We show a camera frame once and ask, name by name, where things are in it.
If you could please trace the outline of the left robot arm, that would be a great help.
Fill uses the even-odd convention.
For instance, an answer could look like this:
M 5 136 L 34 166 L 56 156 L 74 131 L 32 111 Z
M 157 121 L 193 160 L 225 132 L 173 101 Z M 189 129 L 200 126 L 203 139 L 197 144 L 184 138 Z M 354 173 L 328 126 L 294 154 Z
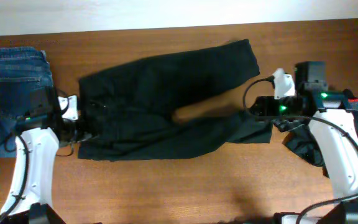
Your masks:
M 0 107 L 18 119 L 11 130 L 16 162 L 0 223 L 64 224 L 52 203 L 57 151 L 92 137 L 80 126 L 78 101 L 51 86 L 3 94 Z

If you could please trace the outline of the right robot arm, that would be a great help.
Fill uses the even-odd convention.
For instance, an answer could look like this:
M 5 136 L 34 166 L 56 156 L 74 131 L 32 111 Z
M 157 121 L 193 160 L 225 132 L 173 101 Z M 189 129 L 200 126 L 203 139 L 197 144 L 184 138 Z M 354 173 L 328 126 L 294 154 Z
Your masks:
M 352 100 L 329 90 L 324 62 L 295 65 L 295 74 L 277 69 L 265 81 L 272 96 L 256 99 L 248 115 L 258 121 L 307 121 L 321 151 L 334 198 L 300 213 L 275 213 L 274 223 L 358 223 L 358 136 Z

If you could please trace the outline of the black trousers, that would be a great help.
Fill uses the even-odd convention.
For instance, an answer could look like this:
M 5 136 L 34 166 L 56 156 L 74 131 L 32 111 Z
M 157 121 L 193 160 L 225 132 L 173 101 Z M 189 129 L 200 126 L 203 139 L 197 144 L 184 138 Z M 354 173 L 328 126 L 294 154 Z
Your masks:
M 268 143 L 272 125 L 243 111 L 185 124 L 173 112 L 259 74 L 248 40 L 143 58 L 79 80 L 81 114 L 93 137 L 78 157 L 95 161 L 190 159 L 226 142 Z

